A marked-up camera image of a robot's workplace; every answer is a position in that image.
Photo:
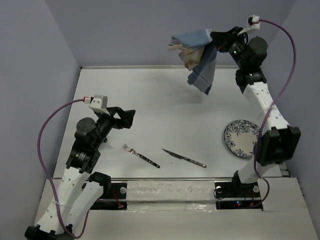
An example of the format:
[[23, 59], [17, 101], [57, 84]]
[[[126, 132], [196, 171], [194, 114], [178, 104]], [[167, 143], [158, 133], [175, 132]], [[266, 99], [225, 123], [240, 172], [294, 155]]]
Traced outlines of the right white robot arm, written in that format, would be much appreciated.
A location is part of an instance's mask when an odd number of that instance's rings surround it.
[[231, 192], [242, 196], [265, 172], [293, 157], [301, 131], [285, 120], [276, 106], [278, 98], [269, 92], [261, 69], [267, 57], [267, 42], [258, 36], [248, 39], [248, 34], [241, 27], [227, 32], [213, 31], [210, 35], [217, 51], [229, 53], [239, 67], [235, 73], [236, 84], [261, 123], [253, 159], [234, 173], [230, 183]]

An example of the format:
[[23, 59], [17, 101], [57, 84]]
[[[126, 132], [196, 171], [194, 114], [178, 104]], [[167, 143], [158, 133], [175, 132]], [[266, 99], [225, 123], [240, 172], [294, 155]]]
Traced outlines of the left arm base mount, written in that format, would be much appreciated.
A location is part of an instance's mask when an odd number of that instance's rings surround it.
[[127, 183], [112, 182], [110, 189], [103, 188], [103, 194], [90, 210], [122, 211], [127, 209]]

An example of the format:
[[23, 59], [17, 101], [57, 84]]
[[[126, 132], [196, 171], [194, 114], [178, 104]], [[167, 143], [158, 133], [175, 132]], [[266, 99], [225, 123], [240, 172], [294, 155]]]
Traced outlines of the blue beige plaid cloth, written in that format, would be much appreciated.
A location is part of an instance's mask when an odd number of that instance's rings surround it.
[[201, 29], [172, 35], [167, 49], [180, 50], [178, 56], [190, 71], [187, 83], [206, 95], [213, 85], [218, 53], [211, 37], [212, 32], [211, 29]]

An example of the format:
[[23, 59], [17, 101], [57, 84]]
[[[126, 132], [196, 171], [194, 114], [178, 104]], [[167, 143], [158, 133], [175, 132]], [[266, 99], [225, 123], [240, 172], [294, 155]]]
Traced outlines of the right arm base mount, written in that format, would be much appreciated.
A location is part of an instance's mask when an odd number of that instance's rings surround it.
[[237, 187], [231, 181], [218, 181], [214, 183], [213, 196], [217, 210], [263, 208], [257, 182]]

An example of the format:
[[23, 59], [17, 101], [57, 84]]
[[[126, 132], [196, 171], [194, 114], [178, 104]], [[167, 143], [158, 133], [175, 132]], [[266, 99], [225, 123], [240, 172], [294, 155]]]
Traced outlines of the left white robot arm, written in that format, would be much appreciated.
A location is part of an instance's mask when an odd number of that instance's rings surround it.
[[61, 182], [43, 216], [25, 231], [28, 240], [77, 239], [76, 230], [80, 223], [86, 223], [90, 208], [110, 194], [111, 177], [93, 171], [101, 155], [99, 147], [112, 129], [130, 129], [136, 111], [120, 107], [93, 111], [97, 120], [85, 117], [78, 121]]

